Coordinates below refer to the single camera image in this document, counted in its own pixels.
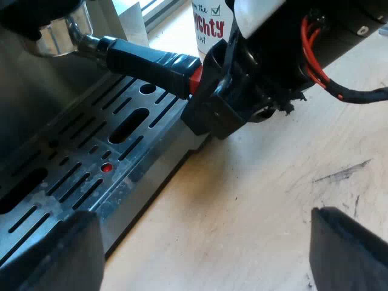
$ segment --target checkbox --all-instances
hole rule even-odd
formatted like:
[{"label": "checkbox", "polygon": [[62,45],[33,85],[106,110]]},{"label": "checkbox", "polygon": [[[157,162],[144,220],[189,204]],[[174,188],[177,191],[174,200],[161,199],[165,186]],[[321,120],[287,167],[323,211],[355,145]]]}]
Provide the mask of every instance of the checkbox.
[{"label": "checkbox", "polygon": [[221,5],[219,5],[216,8],[212,8],[212,16],[219,16],[220,8],[221,8]]}]

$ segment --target espresso machine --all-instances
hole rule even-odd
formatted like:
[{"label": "espresso machine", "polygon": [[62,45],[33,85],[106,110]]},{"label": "espresso machine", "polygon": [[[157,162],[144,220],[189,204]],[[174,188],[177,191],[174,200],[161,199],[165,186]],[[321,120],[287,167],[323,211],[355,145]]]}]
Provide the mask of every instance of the espresso machine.
[{"label": "espresso machine", "polygon": [[[15,15],[32,13],[20,1],[24,8],[13,14],[19,7],[6,2],[3,19],[12,17],[12,24]],[[123,27],[111,0],[63,1],[49,12],[44,2],[35,7],[36,18],[20,19],[48,21],[39,30],[26,23],[21,30],[5,22],[0,27],[0,266],[81,211],[97,214],[103,251],[109,253],[207,136],[195,135],[180,119],[187,104],[177,96],[182,92],[173,95],[152,79],[112,73],[102,64],[106,58],[94,47],[98,37],[146,37],[144,23],[133,23],[135,13],[141,18],[138,3],[126,19],[130,27]],[[32,40],[34,33],[39,41]]]}]

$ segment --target light wood surface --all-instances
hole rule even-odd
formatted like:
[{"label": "light wood surface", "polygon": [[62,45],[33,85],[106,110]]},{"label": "light wood surface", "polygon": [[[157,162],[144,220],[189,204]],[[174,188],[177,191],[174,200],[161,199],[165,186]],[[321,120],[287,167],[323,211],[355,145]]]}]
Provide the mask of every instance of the light wood surface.
[{"label": "light wood surface", "polygon": [[[171,46],[190,13],[151,45],[193,53],[195,35]],[[373,35],[326,72],[354,89],[386,86],[388,38]],[[193,155],[107,261],[101,290],[316,290],[313,207],[335,206],[388,240],[388,102],[347,105],[319,87],[306,96],[291,115]]]}]

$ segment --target stainless steel panel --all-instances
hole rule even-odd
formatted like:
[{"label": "stainless steel panel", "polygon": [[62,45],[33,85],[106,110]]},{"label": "stainless steel panel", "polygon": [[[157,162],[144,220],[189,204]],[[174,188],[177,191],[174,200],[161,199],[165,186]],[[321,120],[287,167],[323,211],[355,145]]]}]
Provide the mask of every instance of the stainless steel panel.
[{"label": "stainless steel panel", "polygon": [[79,98],[106,72],[74,55],[45,59],[27,53],[0,27],[0,161]]},{"label": "stainless steel panel", "polygon": [[[0,172],[0,266],[77,210],[99,215],[108,252],[186,153],[200,146],[205,136],[180,120],[187,101],[157,87],[142,94],[144,85],[112,76],[9,159]],[[149,114],[133,115],[139,109]],[[136,116],[127,124],[131,132],[112,140],[128,116]],[[110,172],[101,168],[106,163]],[[47,176],[25,190],[34,185],[25,177],[36,169]],[[16,185],[22,188],[11,192]]]}]

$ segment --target red wire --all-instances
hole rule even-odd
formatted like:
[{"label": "red wire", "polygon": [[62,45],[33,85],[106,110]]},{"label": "red wire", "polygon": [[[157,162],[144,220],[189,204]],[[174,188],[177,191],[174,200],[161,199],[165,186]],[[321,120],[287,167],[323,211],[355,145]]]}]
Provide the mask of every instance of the red wire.
[{"label": "red wire", "polygon": [[309,39],[309,45],[310,45],[310,48],[312,49],[312,47],[314,46],[314,42],[316,40],[316,38],[318,37],[318,35],[321,33],[321,29],[318,28],[316,29],[313,34],[311,35],[310,39]]},{"label": "red wire", "polygon": [[304,55],[306,56],[306,59],[311,65],[311,67],[319,74],[319,76],[325,82],[330,82],[330,78],[324,73],[319,62],[316,60],[315,55],[311,49],[310,42],[307,39],[308,26],[309,26],[308,16],[306,16],[305,18],[303,18],[302,27],[301,27],[301,37],[302,37]]},{"label": "red wire", "polygon": [[310,67],[306,66],[307,74],[308,76],[319,86],[321,86],[323,89],[326,89],[326,86],[314,75],[314,73],[311,71]]},{"label": "red wire", "polygon": [[310,34],[310,32],[311,32],[311,29],[313,29],[314,28],[314,23],[311,23],[311,24],[309,24],[309,26],[307,27],[307,36]]},{"label": "red wire", "polygon": [[[314,42],[316,41],[316,38],[319,36],[319,34],[321,33],[321,29],[318,28],[316,29],[312,34],[311,34],[311,37],[309,39],[309,47],[310,49],[312,50],[312,47],[314,46]],[[314,72],[312,72],[311,68],[309,67],[309,65],[306,65],[306,69],[307,69],[307,74],[310,76],[310,78],[316,82],[317,84],[319,84],[323,89],[326,89],[326,86],[321,82],[321,80],[319,80]],[[338,96],[336,96],[337,99],[339,99],[340,101],[343,101],[344,99],[344,96],[339,94]]]},{"label": "red wire", "polygon": [[[313,24],[310,24],[310,25],[309,25],[309,31],[311,30],[312,25],[313,25]],[[318,37],[318,35],[319,35],[320,33],[321,33],[321,29],[320,29],[320,28],[316,29],[316,30],[313,32],[313,34],[311,35],[311,37],[310,37],[310,39],[309,39],[309,45],[310,45],[310,47],[313,47],[314,42],[315,42],[316,38]],[[306,65],[306,70],[307,70],[308,76],[309,76],[315,83],[317,83],[318,85],[320,85],[323,89],[326,89],[326,86],[321,82],[321,80],[319,80],[319,79],[315,76],[314,72],[312,72],[312,70],[311,70],[311,68],[310,68],[309,65]]]}]

